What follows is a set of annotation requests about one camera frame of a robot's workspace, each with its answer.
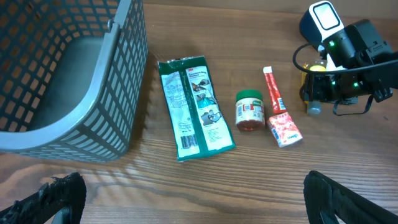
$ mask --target pill bottle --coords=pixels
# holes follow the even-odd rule
[[[243,90],[236,95],[236,127],[241,131],[256,131],[265,126],[262,94],[257,90]]]

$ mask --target barcode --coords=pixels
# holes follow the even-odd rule
[[[279,103],[279,108],[281,110],[286,110],[286,107],[284,105],[284,102],[282,101],[282,98],[278,98],[278,103]]]
[[[274,136],[276,138],[276,141],[278,141],[279,140],[279,136],[278,136],[278,133],[276,133],[275,128],[272,128],[272,133],[274,134]]]
[[[189,149],[192,146],[198,146],[197,138],[194,134],[192,134],[190,136],[182,136],[181,143],[182,143],[183,149]]]
[[[242,116],[242,106],[238,107],[238,116]]]

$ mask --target red stick packet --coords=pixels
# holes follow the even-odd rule
[[[285,147],[303,139],[288,112],[270,117],[267,124],[276,138],[279,147]]]
[[[282,101],[282,97],[280,96],[278,86],[276,85],[275,77],[272,73],[272,67],[264,67],[262,71],[264,72],[264,76],[266,77],[269,96],[272,101],[272,110],[274,111],[274,114],[285,113],[287,110],[284,102]]]

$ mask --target green and white package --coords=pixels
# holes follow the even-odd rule
[[[204,56],[159,62],[177,160],[199,159],[235,148],[214,94]]]

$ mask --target wooden table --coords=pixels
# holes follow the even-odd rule
[[[0,209],[71,172],[87,185],[82,223],[308,223],[303,180],[318,170],[398,213],[398,97],[362,116],[334,116],[324,105],[307,116],[293,51],[305,41],[300,14],[145,5],[149,56],[130,150],[106,164],[0,156]],[[346,18],[345,24],[358,18]],[[373,20],[398,49],[398,22]],[[206,55],[218,102],[236,149],[179,163],[157,61]],[[317,58],[312,49],[301,56]],[[240,133],[235,96],[254,88],[272,115],[262,68],[272,65],[304,140],[283,149],[268,129]],[[363,110],[366,97],[346,111]]]

